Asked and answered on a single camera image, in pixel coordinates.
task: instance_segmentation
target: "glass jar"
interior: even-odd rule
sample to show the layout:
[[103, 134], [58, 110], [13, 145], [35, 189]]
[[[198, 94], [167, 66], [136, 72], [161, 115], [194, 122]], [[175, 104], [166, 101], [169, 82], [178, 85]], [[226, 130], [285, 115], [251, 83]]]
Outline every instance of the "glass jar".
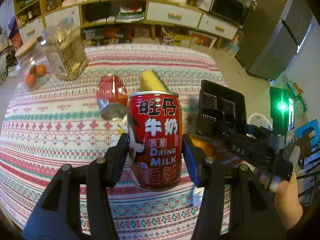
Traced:
[[19, 62], [18, 75], [23, 73], [22, 84], [27, 90], [38, 89], [50, 79], [52, 68], [36, 38], [23, 44], [15, 57]]
[[41, 50], [37, 45], [37, 39], [34, 38], [22, 44], [16, 51], [15, 57], [19, 62], [17, 69], [18, 75], [36, 64], [36, 61], [39, 59], [39, 55], [41, 54]]
[[73, 19], [65, 18], [42, 32], [44, 52], [56, 76], [75, 80], [88, 65], [80, 29], [73, 28]]

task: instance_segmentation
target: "drawer handle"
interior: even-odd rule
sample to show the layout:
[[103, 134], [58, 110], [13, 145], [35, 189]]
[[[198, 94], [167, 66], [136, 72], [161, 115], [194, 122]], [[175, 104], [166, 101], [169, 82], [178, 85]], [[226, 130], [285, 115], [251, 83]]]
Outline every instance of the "drawer handle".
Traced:
[[31, 34], [35, 34], [35, 30], [32, 30], [32, 31], [29, 31], [29, 32], [27, 32], [27, 36], [29, 36], [29, 35], [31, 35]]
[[224, 28], [221, 28], [221, 27], [219, 27], [219, 26], [216, 26], [216, 28], [215, 28], [217, 31], [221, 31], [221, 32], [224, 32], [225, 31], [225, 29]]
[[177, 18], [179, 20], [182, 19], [182, 15], [174, 14], [174, 13], [168, 13], [168, 17]]

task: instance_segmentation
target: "microwave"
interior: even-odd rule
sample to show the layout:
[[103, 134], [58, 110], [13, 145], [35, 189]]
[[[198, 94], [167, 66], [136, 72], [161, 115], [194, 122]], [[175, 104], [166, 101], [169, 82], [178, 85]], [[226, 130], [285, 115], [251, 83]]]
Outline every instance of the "microwave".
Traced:
[[198, 0], [197, 6], [211, 14], [221, 16], [227, 20], [244, 25], [247, 19], [251, 0]]

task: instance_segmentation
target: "jar of seeds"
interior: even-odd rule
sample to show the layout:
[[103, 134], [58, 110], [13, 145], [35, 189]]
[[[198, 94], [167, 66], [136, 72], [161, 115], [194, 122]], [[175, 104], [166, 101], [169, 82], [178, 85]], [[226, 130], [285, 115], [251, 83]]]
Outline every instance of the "jar of seeds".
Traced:
[[72, 17], [65, 18], [42, 32], [47, 59], [56, 76], [75, 80], [88, 65], [80, 29], [73, 27]]

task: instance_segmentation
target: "black mount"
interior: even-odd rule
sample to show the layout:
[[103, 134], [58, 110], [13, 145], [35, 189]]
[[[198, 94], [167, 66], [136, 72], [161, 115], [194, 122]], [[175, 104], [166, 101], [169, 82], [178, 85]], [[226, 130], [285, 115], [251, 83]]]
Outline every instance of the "black mount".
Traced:
[[[231, 168], [215, 162], [194, 147], [187, 134], [183, 135], [182, 146], [191, 181], [205, 187], [192, 239], [285, 238], [272, 200], [248, 166]], [[119, 240], [106, 187], [114, 187], [120, 180], [128, 150], [128, 135], [122, 134], [115, 147], [89, 165], [63, 165], [40, 197], [22, 236], [26, 240]], [[81, 230], [80, 184], [87, 185], [91, 236]], [[225, 184], [231, 185], [230, 225], [229, 232], [220, 236]]]
[[289, 160], [294, 145], [285, 136], [246, 123], [244, 95], [202, 80], [197, 133], [222, 141], [224, 148], [260, 170], [290, 181], [294, 164]]

